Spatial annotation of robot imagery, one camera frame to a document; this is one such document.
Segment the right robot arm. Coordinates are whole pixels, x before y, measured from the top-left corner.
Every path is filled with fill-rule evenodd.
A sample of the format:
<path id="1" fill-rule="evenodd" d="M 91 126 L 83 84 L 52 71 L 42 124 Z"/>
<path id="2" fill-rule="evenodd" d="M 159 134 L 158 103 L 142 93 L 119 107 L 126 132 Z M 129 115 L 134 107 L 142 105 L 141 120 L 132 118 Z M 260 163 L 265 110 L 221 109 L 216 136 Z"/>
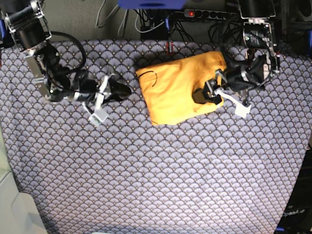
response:
<path id="1" fill-rule="evenodd" d="M 81 102 L 90 114 L 99 115 L 103 104 L 121 102 L 132 93 L 112 75 L 105 75 L 101 81 L 90 78 L 84 69 L 87 56 L 82 44 L 67 33 L 50 31 L 37 0 L 2 0 L 0 30 L 6 33 L 4 39 L 20 48 L 39 92 L 48 102 Z M 65 37 L 78 47 L 82 60 L 77 67 L 61 65 L 59 51 L 50 42 L 52 36 Z"/>

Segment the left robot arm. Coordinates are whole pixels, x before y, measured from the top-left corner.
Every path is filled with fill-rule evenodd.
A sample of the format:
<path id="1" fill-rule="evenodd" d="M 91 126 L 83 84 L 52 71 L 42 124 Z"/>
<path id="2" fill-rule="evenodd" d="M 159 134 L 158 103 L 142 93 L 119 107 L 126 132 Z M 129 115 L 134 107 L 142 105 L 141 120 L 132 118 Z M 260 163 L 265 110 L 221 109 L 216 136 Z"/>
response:
<path id="1" fill-rule="evenodd" d="M 276 16 L 271 0 L 239 0 L 239 12 L 230 15 L 218 31 L 220 51 L 226 62 L 234 68 L 217 69 L 215 77 L 205 82 L 203 88 L 192 93 L 195 103 L 218 105 L 223 99 L 235 105 L 235 114 L 245 118 L 251 111 L 249 92 L 264 89 L 265 84 L 280 69 L 279 55 L 275 51 L 277 44 L 274 25 L 271 21 Z M 234 30 L 231 24 L 240 23 L 239 32 L 247 47 L 245 60 L 236 60 L 225 50 L 225 43 Z"/>

